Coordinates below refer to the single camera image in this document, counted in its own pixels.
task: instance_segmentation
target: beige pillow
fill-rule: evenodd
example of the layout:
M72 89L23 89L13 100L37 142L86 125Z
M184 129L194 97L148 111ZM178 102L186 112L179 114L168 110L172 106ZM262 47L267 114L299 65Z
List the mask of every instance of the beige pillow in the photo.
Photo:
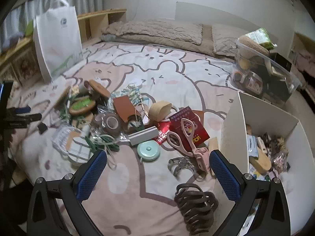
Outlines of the beige pillow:
M212 26L213 52L217 55L235 56L236 40L249 33L244 29L222 24Z

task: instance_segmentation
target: metal bolt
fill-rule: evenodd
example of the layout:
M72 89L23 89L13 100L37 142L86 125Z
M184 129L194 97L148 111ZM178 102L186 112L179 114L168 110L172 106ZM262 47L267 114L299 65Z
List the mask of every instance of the metal bolt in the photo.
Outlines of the metal bolt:
M68 173L65 175L66 180L70 180L72 177L73 177L73 174L71 174L71 173Z
M42 177L39 177L38 179L36 179L36 183L40 184L44 179Z
M253 179L253 176L252 176L251 174L249 174L249 173L246 173L246 174L244 175L244 177L245 177L247 180L252 180L252 179Z
M279 178L277 178L277 177L275 177L273 180L274 180L274 182L276 184L280 184L281 183L281 180Z

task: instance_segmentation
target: box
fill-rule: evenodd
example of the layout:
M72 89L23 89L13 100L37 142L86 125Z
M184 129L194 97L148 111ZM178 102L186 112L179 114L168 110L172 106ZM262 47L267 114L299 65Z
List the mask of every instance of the box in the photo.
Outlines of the box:
M170 130L176 132L180 136L186 151L191 151L192 148L190 147L190 144L182 131L181 118L186 118L194 123L195 132L193 137L193 143L195 144L196 147L201 145L207 139L209 139L209 135L207 131L204 129L202 123L199 121L198 116L191 110L189 106L187 106L170 117L170 121L172 123ZM186 128L185 124L184 126L187 134L189 135L190 128Z
M277 52L272 52L270 53L270 58L276 62L277 64L279 64L280 66L282 66L284 69L286 69L288 72L291 71L291 62L288 61L284 56L281 56L279 53Z
M272 59L238 40L233 83L243 91L282 107L301 82Z
M245 93L238 93L222 126L220 151L244 174L248 173L248 152L245 124L255 135L268 132L285 138L289 150L289 174L293 190L286 193L291 235L298 232L315 209L315 166L308 139L301 122L291 114ZM219 206L214 213L213 234L234 206L216 180L214 194Z

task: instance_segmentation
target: white cardboard box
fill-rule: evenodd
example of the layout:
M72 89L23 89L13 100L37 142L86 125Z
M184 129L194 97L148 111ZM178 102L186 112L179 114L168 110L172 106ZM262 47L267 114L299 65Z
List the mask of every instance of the white cardboard box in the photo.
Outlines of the white cardboard box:
M221 137L221 152L244 174L248 173L248 153L245 123L255 135L283 136L289 150L288 162L292 191L286 193L291 235L298 232L315 209L315 165L308 139L300 121L289 113L258 98L239 92L224 120ZM234 206L229 201L218 181L214 194L219 200L215 211L212 235Z

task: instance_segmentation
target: curtain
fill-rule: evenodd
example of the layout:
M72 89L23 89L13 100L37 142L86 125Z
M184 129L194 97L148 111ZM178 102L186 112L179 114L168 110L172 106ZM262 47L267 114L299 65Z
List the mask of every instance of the curtain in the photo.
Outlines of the curtain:
M27 24L37 15L48 10L55 0L28 0L13 9L0 27L0 51L3 42L12 34L25 32ZM105 0L67 0L71 6L76 7L77 15L101 11L105 9Z

